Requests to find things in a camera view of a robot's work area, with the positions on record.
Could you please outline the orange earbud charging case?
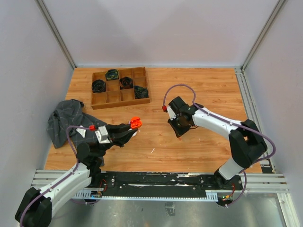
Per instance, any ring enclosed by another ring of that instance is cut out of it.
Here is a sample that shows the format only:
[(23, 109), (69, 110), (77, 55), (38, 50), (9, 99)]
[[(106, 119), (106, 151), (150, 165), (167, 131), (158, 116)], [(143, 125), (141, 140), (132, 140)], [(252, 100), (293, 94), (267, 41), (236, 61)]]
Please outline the orange earbud charging case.
[(138, 129), (142, 126), (142, 121), (141, 121), (141, 118), (140, 117), (133, 117), (130, 122), (130, 127), (131, 129)]

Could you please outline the aluminium corner frame post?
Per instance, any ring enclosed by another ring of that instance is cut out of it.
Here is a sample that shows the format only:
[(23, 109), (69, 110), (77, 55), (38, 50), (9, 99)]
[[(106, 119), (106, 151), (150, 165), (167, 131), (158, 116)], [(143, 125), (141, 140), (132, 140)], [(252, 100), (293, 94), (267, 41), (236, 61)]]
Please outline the aluminium corner frame post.
[(252, 61), (254, 55), (258, 51), (259, 47), (261, 46), (263, 40), (265, 39), (266, 35), (270, 31), (271, 27), (273, 26), (274, 22), (276, 21), (278, 15), (282, 11), (283, 7), (286, 5), (287, 0), (278, 0), (275, 4), (273, 10), (271, 11), (268, 19), (266, 20), (264, 26), (262, 27), (256, 41), (254, 42), (252, 48), (250, 49), (247, 57), (245, 58), (242, 66), (241, 71), (245, 71), (246, 68), (249, 66), (250, 62)]

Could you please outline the dark rolled necktie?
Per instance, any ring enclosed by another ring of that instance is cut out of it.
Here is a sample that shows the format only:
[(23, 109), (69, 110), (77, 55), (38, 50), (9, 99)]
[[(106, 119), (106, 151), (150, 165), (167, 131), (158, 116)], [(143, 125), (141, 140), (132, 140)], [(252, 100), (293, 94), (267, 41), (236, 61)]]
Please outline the dark rolled necktie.
[(135, 99), (148, 98), (148, 88), (141, 86), (134, 86), (134, 97)]

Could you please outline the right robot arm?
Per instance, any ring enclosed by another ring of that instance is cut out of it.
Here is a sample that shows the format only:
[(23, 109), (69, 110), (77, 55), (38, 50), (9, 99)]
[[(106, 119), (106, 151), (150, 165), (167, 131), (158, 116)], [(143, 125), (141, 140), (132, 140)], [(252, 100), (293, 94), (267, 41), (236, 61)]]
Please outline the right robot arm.
[(234, 176), (257, 162), (267, 151), (267, 145), (252, 120), (236, 121), (213, 113), (199, 104), (189, 106), (179, 96), (168, 105), (163, 105), (162, 109), (168, 113), (168, 123), (178, 138), (197, 126), (211, 130), (229, 141), (231, 157), (214, 173), (214, 183), (219, 189), (226, 189)]

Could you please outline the wooden compartment tray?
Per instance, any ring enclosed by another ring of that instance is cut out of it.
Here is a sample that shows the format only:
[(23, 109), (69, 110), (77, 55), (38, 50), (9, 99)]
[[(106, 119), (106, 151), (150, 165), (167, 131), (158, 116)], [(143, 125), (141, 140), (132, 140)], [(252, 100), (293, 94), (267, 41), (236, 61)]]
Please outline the wooden compartment tray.
[[(101, 79), (106, 83), (106, 92), (93, 93), (91, 95), (91, 107), (94, 110), (121, 107), (128, 105), (148, 104), (151, 102), (150, 92), (148, 88), (148, 79), (145, 67), (118, 69), (119, 79), (107, 81), (105, 73), (107, 71), (94, 72), (92, 74), (92, 82)], [(133, 80), (133, 88), (120, 89), (119, 80), (123, 77), (130, 77)], [(148, 98), (135, 99), (134, 86), (148, 88)]]

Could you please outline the red patterned rolled necktie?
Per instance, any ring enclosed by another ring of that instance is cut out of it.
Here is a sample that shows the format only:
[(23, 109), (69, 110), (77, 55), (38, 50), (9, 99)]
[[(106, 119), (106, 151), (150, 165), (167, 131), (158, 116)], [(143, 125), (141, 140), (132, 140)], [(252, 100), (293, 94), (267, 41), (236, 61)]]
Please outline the red patterned rolled necktie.
[(120, 89), (131, 89), (133, 88), (133, 80), (130, 77), (123, 77), (119, 80)]

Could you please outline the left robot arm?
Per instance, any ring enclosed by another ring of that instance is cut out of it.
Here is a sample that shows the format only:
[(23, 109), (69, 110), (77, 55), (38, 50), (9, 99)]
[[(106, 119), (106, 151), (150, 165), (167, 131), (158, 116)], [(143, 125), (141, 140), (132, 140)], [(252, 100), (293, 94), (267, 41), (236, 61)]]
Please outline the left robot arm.
[(78, 191), (87, 186), (96, 187), (101, 183), (102, 157), (112, 146), (123, 147), (138, 127), (132, 123), (120, 125), (97, 124), (80, 127), (97, 134), (97, 142), (81, 143), (72, 147), (76, 164), (61, 177), (37, 189), (28, 189), (15, 214), (21, 227), (47, 227), (52, 217)]

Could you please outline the green rolled necktie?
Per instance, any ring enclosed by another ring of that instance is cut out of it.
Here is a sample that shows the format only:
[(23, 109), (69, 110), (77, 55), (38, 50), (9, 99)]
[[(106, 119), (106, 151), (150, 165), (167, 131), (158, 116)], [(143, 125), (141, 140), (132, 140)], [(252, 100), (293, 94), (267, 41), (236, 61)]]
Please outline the green rolled necktie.
[(109, 69), (105, 73), (105, 78), (107, 81), (118, 80), (119, 79), (119, 70), (118, 69)]

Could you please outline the black rolled necktie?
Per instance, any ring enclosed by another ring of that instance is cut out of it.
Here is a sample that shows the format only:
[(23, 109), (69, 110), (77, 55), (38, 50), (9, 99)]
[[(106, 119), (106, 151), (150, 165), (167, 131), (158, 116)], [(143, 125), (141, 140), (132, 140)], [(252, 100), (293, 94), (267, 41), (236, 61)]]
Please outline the black rolled necktie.
[(106, 83), (101, 79), (97, 79), (92, 82), (92, 92), (93, 93), (102, 93), (106, 92)]

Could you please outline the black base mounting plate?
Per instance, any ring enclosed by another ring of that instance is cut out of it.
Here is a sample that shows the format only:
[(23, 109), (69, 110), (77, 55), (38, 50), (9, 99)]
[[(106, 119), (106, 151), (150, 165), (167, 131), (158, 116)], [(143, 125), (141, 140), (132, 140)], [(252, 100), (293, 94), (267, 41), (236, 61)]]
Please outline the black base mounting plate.
[(102, 172), (88, 186), (99, 195), (112, 188), (122, 187), (197, 187), (204, 191), (242, 190), (241, 177), (234, 176), (231, 180), (219, 180), (213, 174), (201, 173), (156, 173), (156, 172)]

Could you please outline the grey checked cloth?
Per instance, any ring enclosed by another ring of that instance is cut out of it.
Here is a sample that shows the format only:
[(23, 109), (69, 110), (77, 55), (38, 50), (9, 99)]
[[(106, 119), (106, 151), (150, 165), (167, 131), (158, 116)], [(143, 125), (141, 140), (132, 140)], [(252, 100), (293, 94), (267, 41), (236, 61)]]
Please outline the grey checked cloth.
[(83, 112), (84, 103), (75, 99), (61, 101), (48, 119), (47, 133), (55, 148), (61, 148), (69, 138), (73, 152), (81, 143), (98, 142), (94, 132), (83, 130), (91, 125), (105, 126), (106, 123)]

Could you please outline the aluminium left frame post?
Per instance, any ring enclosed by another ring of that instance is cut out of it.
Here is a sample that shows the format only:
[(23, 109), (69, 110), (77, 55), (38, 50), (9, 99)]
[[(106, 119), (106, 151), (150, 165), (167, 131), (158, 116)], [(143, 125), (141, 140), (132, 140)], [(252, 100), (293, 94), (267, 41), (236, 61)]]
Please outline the aluminium left frame post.
[(66, 60), (68, 61), (70, 67), (74, 70), (75, 68), (77, 68), (75, 61), (73, 59), (73, 57), (70, 54), (70, 51), (68, 50), (54, 20), (53, 17), (51, 16), (50, 11), (47, 8), (47, 5), (45, 4), (45, 2), (43, 0), (35, 0), (36, 5), (38, 6), (39, 10), (41, 11), (47, 25), (49, 26), (53, 36), (55, 37), (62, 53), (64, 54)]

